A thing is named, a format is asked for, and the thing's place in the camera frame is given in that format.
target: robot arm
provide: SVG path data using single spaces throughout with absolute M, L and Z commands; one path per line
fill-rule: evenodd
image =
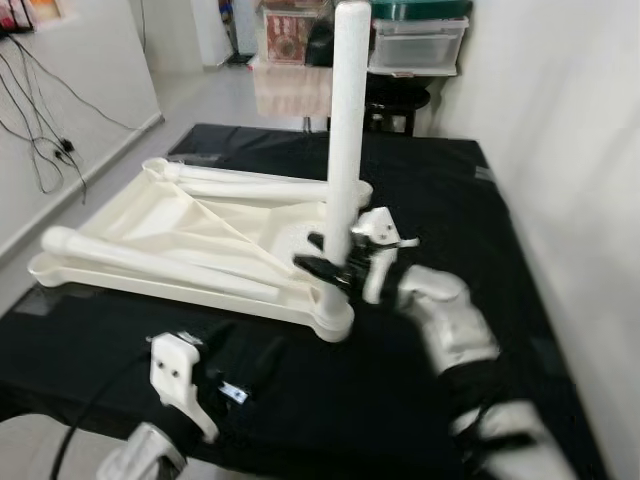
M 363 214 L 352 228 L 344 267 L 312 256 L 295 263 L 350 298 L 387 305 L 410 318 L 448 389 L 451 434 L 469 476 L 500 480 L 573 480 L 575 474 L 533 404 L 509 393 L 500 347 L 467 286 L 454 275 L 403 263 L 404 247 L 386 208 Z M 322 248 L 322 239 L 310 241 Z
M 164 333 L 150 339 L 151 385 L 161 405 L 148 413 L 127 443 L 101 464 L 97 480 L 173 480 L 187 466 L 187 457 L 200 441 L 213 443 L 229 408 L 241 408 L 245 391 L 223 380 L 207 360 L 231 330 L 218 328 L 207 340 L 186 332 Z M 251 395 L 273 374 L 283 349 L 277 339 L 258 359 Z

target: stool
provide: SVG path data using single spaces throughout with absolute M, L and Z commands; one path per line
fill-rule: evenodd
M 404 117 L 405 126 L 402 133 L 412 137 L 416 111 L 431 100 L 431 95 L 426 90 L 429 80 L 368 75 L 364 131 L 393 132 L 393 117 Z

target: wire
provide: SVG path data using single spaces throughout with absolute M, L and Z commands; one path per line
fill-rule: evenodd
M 31 143 L 31 139 L 28 137 L 25 137 L 24 135 L 20 135 L 18 132 L 14 132 L 13 130 L 11 130 L 6 123 L 4 123 L 2 121 L 2 119 L 0 118 L 0 127 L 2 127 L 7 133 L 9 133 L 10 135 L 13 135 L 16 138 L 19 138 L 20 140 L 24 140 L 25 142 L 29 142 Z
M 9 0 L 9 12 L 11 13 L 11 18 L 13 19 L 13 24 L 15 25 L 16 29 L 18 28 L 18 19 L 16 18 L 16 10 L 15 8 L 13 8 L 13 2 L 11 0 Z
M 147 53 L 147 19 L 144 12 L 144 0 L 140 0 L 140 13 L 142 14 L 142 52 Z
M 20 57 L 22 59 L 22 69 L 24 70 L 24 78 L 27 81 L 29 97 L 33 99 L 33 87 L 31 86 L 31 77 L 29 76 L 29 69 L 27 68 L 27 58 L 25 57 L 22 50 L 20 50 Z M 13 78 L 16 82 L 18 81 L 15 75 L 13 75 Z M 35 104 L 33 105 L 33 112 L 36 116 L 36 122 L 38 122 L 38 130 L 40 132 L 40 135 L 42 135 L 44 133 L 44 131 L 42 130 L 42 122 L 40 121 L 40 117 L 38 116 L 38 109 L 36 108 Z
M 18 88 L 20 89 L 20 91 L 22 92 L 22 94 L 25 96 L 25 98 L 27 99 L 27 101 L 31 104 L 31 106 L 33 107 L 33 111 L 36 117 L 36 120 L 38 121 L 38 126 L 40 127 L 40 137 L 37 137 L 37 139 L 39 140 L 46 140 L 49 141 L 50 143 L 53 143 L 54 146 L 56 147 L 56 151 L 54 156 L 60 160 L 64 165 L 68 166 L 68 167 L 72 167 L 76 173 L 78 174 L 78 177 L 80 178 L 80 182 L 82 183 L 82 204 L 84 205 L 87 201 L 87 182 L 85 181 L 84 177 L 82 176 L 82 172 L 80 171 L 80 167 L 78 166 L 77 162 L 74 160 L 74 158 L 70 155 L 70 150 L 68 145 L 71 146 L 71 148 L 73 148 L 73 144 L 71 142 L 69 142 L 68 140 L 65 141 L 65 139 L 60 138 L 60 136 L 56 133 L 56 131 L 53 129 L 53 127 L 51 126 L 51 124 L 47 121 L 47 119 L 44 117 L 44 115 L 42 115 L 42 113 L 40 113 L 40 111 L 38 110 L 38 107 L 35 104 L 35 99 L 33 97 L 33 89 L 31 87 L 31 81 L 29 79 L 29 72 L 27 70 L 27 65 L 26 65 L 26 59 L 24 58 L 24 53 L 22 52 L 22 50 L 20 50 L 20 53 L 22 55 L 22 59 L 24 62 L 24 72 L 25 72 L 25 78 L 27 81 L 27 86 L 29 89 L 29 94 L 27 94 L 27 92 L 24 90 L 24 88 L 22 87 L 22 85 L 20 84 L 20 82 L 18 81 L 18 78 L 15 74 L 15 72 L 13 71 L 13 69 L 11 68 L 11 64 L 7 61 L 7 59 L 4 57 L 4 55 L 2 55 L 0 53 L 0 59 L 5 63 L 5 65 L 7 66 L 7 68 L 9 69 L 9 72 L 11 73 L 11 76 L 13 77 L 14 82 L 16 83 L 16 85 L 18 86 Z M 25 125 L 27 126 L 27 129 L 29 130 L 29 140 L 34 142 L 33 143 L 33 147 L 35 148 L 35 138 L 33 137 L 33 134 L 31 133 L 31 130 L 29 128 L 29 124 L 28 121 L 26 119 L 26 116 L 24 115 L 24 113 L 22 112 L 22 110 L 20 109 L 18 103 L 15 101 L 15 98 L 13 97 L 13 95 L 11 94 L 11 92 L 9 91 L 8 87 L 6 86 L 6 84 L 4 83 L 3 80 L 3 84 L 5 85 L 5 88 L 7 89 L 7 92 L 9 93 L 9 95 L 12 97 L 12 100 L 14 101 L 14 104 L 16 105 L 16 107 L 18 108 L 18 110 L 20 110 L 20 113 L 22 114 L 23 119 L 25 120 Z M 44 121 L 44 123 L 46 124 L 47 128 L 51 131 L 51 133 L 53 134 L 54 137 L 56 137 L 56 140 L 59 142 L 59 144 L 56 144 L 55 142 L 53 142 L 52 140 L 44 137 L 44 132 L 42 129 L 42 124 L 40 123 L 40 119 L 42 119 Z M 68 163 L 67 161 L 64 160 L 64 157 L 67 157 L 67 159 L 69 160 L 70 163 Z
M 22 57 L 23 62 L 26 62 L 26 56 L 24 54 L 24 52 L 22 50 L 20 50 L 20 56 Z M 58 130 L 62 130 L 55 121 L 55 118 L 53 116 L 53 114 L 51 113 L 51 110 L 49 110 L 49 107 L 47 105 L 47 102 L 44 98 L 44 95 L 42 94 L 42 89 L 40 88 L 40 82 L 38 81 L 38 75 L 36 74 L 36 69 L 33 68 L 33 65 L 31 65 L 31 70 L 33 71 L 33 81 L 36 84 L 36 88 L 38 89 L 38 95 L 40 95 L 40 101 L 42 102 L 42 106 L 44 107 L 45 111 L 47 112 L 47 115 L 49 115 L 49 118 L 51 119 L 51 123 L 53 123 L 53 126 L 56 127 Z
M 106 382 L 102 384 L 102 386 L 93 394 L 91 399 L 86 403 L 75 422 L 69 427 L 67 433 L 65 434 L 62 442 L 60 443 L 60 447 L 58 448 L 58 452 L 56 453 L 55 459 L 53 461 L 53 466 L 51 467 L 51 474 L 49 475 L 50 480 L 58 480 L 58 475 L 60 474 L 60 469 L 62 468 L 62 463 L 64 462 L 64 457 L 69 448 L 69 444 L 71 443 L 71 439 L 73 435 L 76 433 L 76 430 L 80 428 L 80 424 L 82 421 L 87 418 L 91 409 L 95 406 L 95 404 L 100 400 L 105 393 L 109 391 L 113 385 L 120 380 L 120 378 L 135 367 L 139 362 L 144 360 L 149 360 L 151 358 L 151 354 L 149 351 L 145 351 L 144 353 L 137 355 L 135 358 L 129 360 L 126 364 L 116 370 Z
M 139 131 L 141 130 L 140 128 L 135 128 L 135 127 L 130 127 L 128 125 L 125 125 L 124 123 L 121 123 L 117 120 L 114 120 L 113 118 L 111 118 L 110 116 L 108 116 L 106 113 L 104 113 L 102 110 L 100 110 L 98 107 L 96 107 L 95 105 L 93 105 L 92 103 L 89 103 L 88 101 L 86 101 L 84 98 L 82 98 L 80 95 L 78 95 L 75 90 L 73 90 L 73 88 L 71 88 L 69 86 L 69 84 L 67 84 L 67 82 L 65 82 L 64 80 L 62 80 L 59 76 L 57 76 L 55 73 L 51 73 L 49 70 L 47 70 L 47 68 L 42 65 L 42 63 L 40 62 L 40 60 L 38 60 L 24 45 L 22 45 L 22 43 L 20 43 L 18 40 L 16 40 L 15 38 L 13 38 L 12 35 L 9 35 L 9 39 L 11 39 L 11 41 L 13 43 L 16 44 L 16 46 L 21 49 L 24 53 L 26 53 L 31 60 L 33 60 L 36 65 L 38 65 L 38 67 L 40 67 L 40 69 L 46 73 L 47 75 L 49 75 L 51 78 L 55 79 L 58 83 L 60 83 L 62 86 L 64 86 L 70 93 L 71 95 L 73 95 L 78 101 L 80 101 L 81 103 L 83 103 L 84 105 L 86 105 L 87 107 L 91 108 L 92 110 L 94 110 L 96 113 L 98 113 L 98 115 L 100 115 L 102 118 L 104 118 L 105 120 L 108 120 L 109 122 L 115 124 L 115 125 L 119 125 L 120 127 L 126 129 L 126 130 L 131 130 L 133 132 L 135 131 Z
M 35 113 L 36 119 L 42 119 L 45 123 L 45 125 L 47 126 L 47 128 L 51 131 L 51 133 L 53 133 L 53 136 L 56 137 L 56 140 L 58 140 L 59 142 L 62 142 L 62 138 L 60 138 L 58 136 L 58 134 L 55 132 L 55 130 L 53 129 L 53 127 L 49 124 L 49 122 L 47 121 L 46 118 L 44 118 L 44 116 L 40 113 L 40 111 L 38 110 L 38 107 L 36 107 L 35 102 L 33 101 L 33 95 L 31 96 L 31 98 L 29 97 L 29 95 L 27 94 L 27 92 L 25 91 L 25 89 L 22 87 L 22 84 L 18 81 L 18 77 L 16 76 L 15 72 L 13 71 L 13 69 L 11 68 L 11 64 L 7 61 L 7 59 L 5 58 L 4 55 L 2 55 L 0 53 L 0 60 L 2 60 L 5 65 L 7 66 L 7 68 L 9 69 L 9 73 L 11 73 L 11 76 L 13 77 L 14 82 L 16 82 L 16 85 L 18 86 L 18 88 L 20 89 L 20 91 L 22 92 L 22 94 L 25 96 L 25 98 L 27 99 L 27 101 L 31 104 L 31 106 L 33 107 L 33 111 Z M 41 134 L 42 132 L 42 124 L 40 124 L 39 120 L 38 120 L 38 125 L 40 125 L 40 129 L 41 129 Z
M 29 11 L 27 10 L 27 6 L 24 4 L 24 0 L 20 0 L 20 3 L 22 4 L 22 11 L 24 12 L 24 16 L 27 17 L 27 22 L 29 23 L 29 28 L 31 30 L 33 30 L 33 22 L 31 22 L 31 17 L 29 16 Z
M 56 165 L 56 163 L 53 160 L 51 160 L 50 158 L 47 158 L 45 155 L 43 155 L 42 152 L 39 150 L 39 148 L 38 148 L 38 146 L 36 144 L 35 138 L 33 136 L 33 133 L 31 132 L 31 127 L 29 126 L 29 120 L 27 119 L 27 116 L 24 114 L 24 112 L 20 108 L 20 104 L 18 103 L 18 101 L 15 99 L 15 97 L 11 93 L 11 90 L 9 89 L 9 86 L 7 85 L 7 83 L 6 83 L 5 79 L 4 79 L 4 77 L 2 76 L 2 74 L 0 74 L 0 83 L 2 83 L 2 85 L 4 86 L 4 89 L 6 90 L 7 94 L 9 95 L 9 98 L 11 98 L 11 101 L 13 102 L 13 104 L 16 107 L 16 109 L 18 110 L 18 112 L 22 116 L 22 120 L 24 121 L 25 127 L 27 128 L 27 132 L 29 134 L 29 137 L 28 138 L 24 138 L 24 139 L 31 144 L 31 163 L 32 163 L 34 171 L 36 173 L 36 181 L 38 182 L 38 188 L 45 195 L 48 195 L 50 193 L 53 193 L 53 192 L 59 190 L 60 187 L 62 186 L 62 184 L 64 183 L 64 175 L 62 174 L 62 171 L 60 170 L 60 167 L 58 167 L 58 165 Z M 17 135 L 17 136 L 22 138 L 21 135 L 18 135 L 15 132 L 11 132 L 11 133 L 13 133 L 14 135 Z M 51 189 L 47 189 L 44 186 L 44 183 L 42 181 L 42 174 L 40 172 L 40 168 L 38 167 L 38 162 L 37 162 L 36 157 L 35 157 L 36 153 L 38 154 L 38 156 L 40 158 L 42 158 L 45 162 L 47 162 L 57 173 L 58 181 L 56 182 L 55 186 L 52 187 Z

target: plastic storage box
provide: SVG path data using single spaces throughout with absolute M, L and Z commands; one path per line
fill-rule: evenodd
M 453 76 L 466 17 L 449 20 L 376 20 L 369 71 L 394 75 Z

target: black cloth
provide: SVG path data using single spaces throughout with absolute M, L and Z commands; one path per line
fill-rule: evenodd
M 326 179 L 328 137 L 197 125 L 173 149 L 191 163 Z M 476 142 L 365 135 L 361 177 L 372 206 L 389 206 L 403 238 L 418 236 L 417 261 L 461 277 L 494 330 L 513 388 L 532 398 L 580 478 L 605 478 L 571 378 L 513 233 L 509 212 Z M 447 403 L 412 324 L 363 304 L 353 332 L 331 345 L 307 327 L 233 312 L 99 291 L 62 295 L 44 316 L 0 321 L 4 416 L 35 411 L 75 418 L 104 378 L 147 336 L 205 335 L 237 324 L 216 356 L 243 383 L 277 336 L 283 361 L 258 402 L 233 412 L 214 446 L 196 456 L 232 469 L 286 478 L 461 478 L 447 435 Z M 96 406 L 84 428 L 126 437 L 157 402 L 141 367 Z

